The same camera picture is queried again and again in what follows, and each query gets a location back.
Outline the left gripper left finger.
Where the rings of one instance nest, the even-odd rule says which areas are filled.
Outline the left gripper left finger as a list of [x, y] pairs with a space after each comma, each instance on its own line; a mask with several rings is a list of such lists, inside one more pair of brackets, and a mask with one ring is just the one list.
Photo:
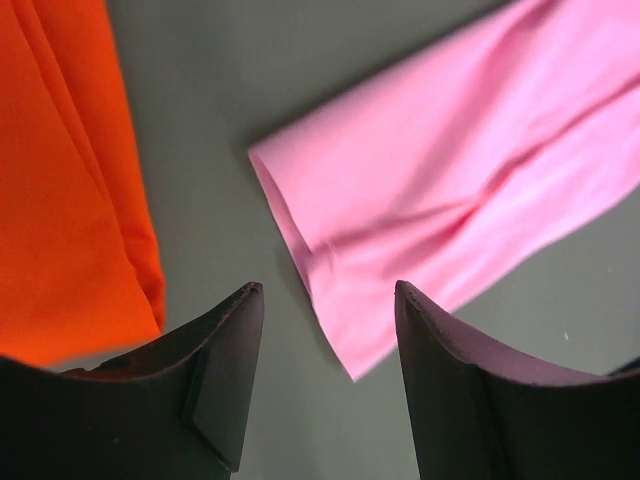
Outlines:
[[239, 469], [264, 319], [251, 282], [100, 366], [1, 361], [5, 479], [227, 479]]

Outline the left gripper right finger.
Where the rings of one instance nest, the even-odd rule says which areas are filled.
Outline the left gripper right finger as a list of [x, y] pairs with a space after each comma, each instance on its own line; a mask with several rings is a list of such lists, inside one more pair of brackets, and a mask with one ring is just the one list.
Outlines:
[[541, 360], [405, 281], [395, 325], [422, 478], [638, 477], [637, 361], [593, 375]]

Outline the pink t-shirt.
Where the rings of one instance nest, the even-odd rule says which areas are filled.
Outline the pink t-shirt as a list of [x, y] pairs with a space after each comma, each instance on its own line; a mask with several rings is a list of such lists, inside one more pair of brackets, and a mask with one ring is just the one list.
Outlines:
[[248, 152], [353, 380], [394, 286], [447, 310], [639, 184], [639, 5], [513, 1]]

